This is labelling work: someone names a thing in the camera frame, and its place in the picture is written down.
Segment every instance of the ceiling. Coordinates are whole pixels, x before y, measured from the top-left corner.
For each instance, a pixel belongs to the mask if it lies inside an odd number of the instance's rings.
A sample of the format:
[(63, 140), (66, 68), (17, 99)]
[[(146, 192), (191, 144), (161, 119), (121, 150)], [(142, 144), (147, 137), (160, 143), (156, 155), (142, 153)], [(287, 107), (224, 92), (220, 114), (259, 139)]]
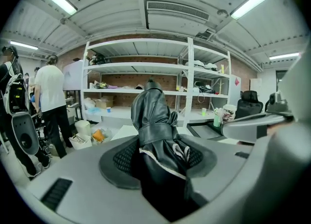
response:
[(238, 21), (226, 12), (245, 0), (154, 0), (197, 8), (209, 14), (208, 21), (147, 10), (150, 0), (69, 1), (78, 9), (72, 16), (51, 0), (21, 0), (2, 30), (1, 44), (14, 40), (35, 45), (37, 51), (18, 51), (24, 57), (43, 59), (107, 36), (158, 32), (195, 37), (207, 30), (211, 35), (204, 42), (225, 47), (260, 71), (258, 64), (269, 63), (269, 56), (301, 52), (309, 39), (309, 29), (292, 0), (266, 0)]

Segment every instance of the orange object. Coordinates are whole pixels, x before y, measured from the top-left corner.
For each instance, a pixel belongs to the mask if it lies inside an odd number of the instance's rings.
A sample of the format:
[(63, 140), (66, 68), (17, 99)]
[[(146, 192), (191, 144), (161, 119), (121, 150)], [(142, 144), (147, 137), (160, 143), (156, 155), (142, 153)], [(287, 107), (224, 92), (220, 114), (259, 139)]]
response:
[(102, 134), (101, 130), (98, 129), (94, 134), (93, 138), (95, 138), (98, 142), (102, 142), (104, 140), (104, 135)]

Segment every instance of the white t-shirt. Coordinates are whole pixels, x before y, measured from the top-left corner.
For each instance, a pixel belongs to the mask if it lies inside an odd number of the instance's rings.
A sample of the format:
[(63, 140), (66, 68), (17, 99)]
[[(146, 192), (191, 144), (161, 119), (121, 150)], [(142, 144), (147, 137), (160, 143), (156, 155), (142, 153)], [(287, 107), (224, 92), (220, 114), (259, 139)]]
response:
[(35, 84), (41, 86), (42, 112), (66, 105), (63, 92), (64, 75), (59, 68), (54, 65), (42, 67), (35, 77)]

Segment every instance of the person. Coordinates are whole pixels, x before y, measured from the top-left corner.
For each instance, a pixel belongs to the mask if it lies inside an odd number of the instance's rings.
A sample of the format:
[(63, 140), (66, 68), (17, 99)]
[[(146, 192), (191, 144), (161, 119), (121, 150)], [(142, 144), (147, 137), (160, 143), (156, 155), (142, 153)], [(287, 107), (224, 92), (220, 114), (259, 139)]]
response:
[[(23, 74), (23, 70), (18, 62), (18, 54), (14, 46), (4, 47), (2, 49), (1, 58), (4, 59), (4, 63), (0, 66), (0, 90), (1, 94), (4, 95), (6, 86), (11, 77), (16, 74)], [(15, 151), (16, 157), (26, 167), (28, 174), (30, 176), (35, 176), (35, 166), (28, 155), (21, 149), (16, 140), (15, 133), (11, 125), (12, 116), (6, 113), (3, 101), (0, 102), (0, 120), (2, 122), (1, 126), (4, 127), (5, 134)], [(41, 150), (39, 150), (35, 156), (38, 158), (39, 162), (42, 163), (44, 168), (49, 167), (51, 159), (45, 156)]]
[(28, 86), (28, 92), (29, 92), (29, 98), (31, 99), (31, 97), (34, 95), (34, 90), (35, 90), (35, 77), (39, 71), (39, 67), (35, 68), (35, 76), (32, 76), (29, 78), (29, 86)]
[(55, 146), (60, 158), (67, 153), (60, 140), (58, 126), (60, 127), (67, 147), (72, 147), (70, 139), (72, 133), (67, 117), (66, 101), (63, 92), (64, 75), (56, 67), (58, 57), (51, 55), (47, 65), (39, 69), (35, 77), (35, 109), (42, 112), (48, 137)]
[(28, 89), (28, 86), (29, 86), (29, 73), (25, 73), (24, 81), (25, 81), (25, 84), (26, 84), (26, 88)]

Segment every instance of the backpack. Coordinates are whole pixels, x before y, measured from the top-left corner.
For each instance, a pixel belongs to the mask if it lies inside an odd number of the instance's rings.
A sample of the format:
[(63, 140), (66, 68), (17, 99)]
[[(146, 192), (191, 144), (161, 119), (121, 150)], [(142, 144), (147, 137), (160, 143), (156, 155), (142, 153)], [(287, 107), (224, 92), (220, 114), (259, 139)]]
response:
[(3, 95), (4, 109), (7, 114), (29, 112), (28, 90), (23, 75), (13, 75), (9, 80)]

